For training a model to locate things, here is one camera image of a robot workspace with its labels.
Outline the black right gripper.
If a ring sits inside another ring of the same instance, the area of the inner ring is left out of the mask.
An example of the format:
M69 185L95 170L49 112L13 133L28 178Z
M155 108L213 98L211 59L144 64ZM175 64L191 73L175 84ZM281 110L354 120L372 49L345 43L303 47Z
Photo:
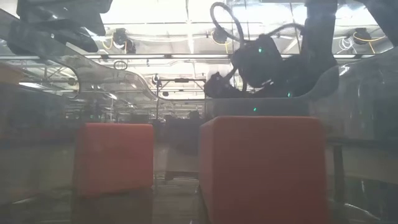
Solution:
M248 85L262 88L279 73L284 60L272 37L261 34L236 50L231 62ZM204 92L210 98L229 98L232 96L230 86L229 80L216 72L204 84Z

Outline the red cube block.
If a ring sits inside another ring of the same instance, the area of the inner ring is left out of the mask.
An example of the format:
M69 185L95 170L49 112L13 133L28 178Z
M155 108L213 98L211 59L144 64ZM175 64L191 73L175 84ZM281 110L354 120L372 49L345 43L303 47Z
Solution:
M76 138L73 185L80 197L152 187L151 124L86 123Z
M220 116L200 128L211 224L329 224L325 133L304 116Z

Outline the round black ceiling fixture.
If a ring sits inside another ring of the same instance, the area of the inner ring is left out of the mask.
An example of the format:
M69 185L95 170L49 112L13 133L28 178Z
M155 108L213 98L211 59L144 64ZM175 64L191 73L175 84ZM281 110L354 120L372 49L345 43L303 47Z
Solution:
M127 36L125 28L117 28L113 33L113 45L124 50L125 54L136 54L135 43Z
M372 37L366 28L355 28L353 33L353 40L358 45L364 45L372 40Z
M216 44L225 45L227 43L228 37L219 28L214 28L211 36Z

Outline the long horizontal light bar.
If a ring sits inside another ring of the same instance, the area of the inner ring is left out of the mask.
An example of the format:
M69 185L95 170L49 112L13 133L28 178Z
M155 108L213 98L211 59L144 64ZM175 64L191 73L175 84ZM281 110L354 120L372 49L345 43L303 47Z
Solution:
M233 54L85 55L89 59L231 59Z

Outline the translucent grey plastic bin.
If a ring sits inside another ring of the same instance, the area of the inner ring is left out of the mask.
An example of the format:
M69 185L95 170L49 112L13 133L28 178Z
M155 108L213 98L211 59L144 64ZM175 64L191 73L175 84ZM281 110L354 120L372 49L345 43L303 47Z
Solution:
M211 224L199 181L200 128L220 116L304 116L325 133L329 224L398 224L398 48L326 71L295 98L208 100L205 119L164 126L194 170L153 174L152 187L80 197L76 138L86 124L58 117L62 99L0 84L0 224Z

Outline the black background frame rig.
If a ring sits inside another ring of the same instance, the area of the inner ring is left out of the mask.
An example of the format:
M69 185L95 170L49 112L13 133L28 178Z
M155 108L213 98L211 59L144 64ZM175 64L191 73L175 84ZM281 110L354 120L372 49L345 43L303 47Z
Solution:
M200 86L198 84L198 82L203 82L205 83L206 80L205 79L201 79L201 78L174 78L174 79L170 79L170 78L166 78L166 79L161 79L158 76L156 76L155 78L155 86L156 86L156 91L155 91L155 96L156 96L156 119L159 118L159 100L161 99L161 97L159 96L159 92L161 89L163 89L164 87L166 87L170 82L174 82L174 83L188 83L188 82L193 82L196 85L198 85L200 87L200 89L202 91L204 91L204 88L202 86Z

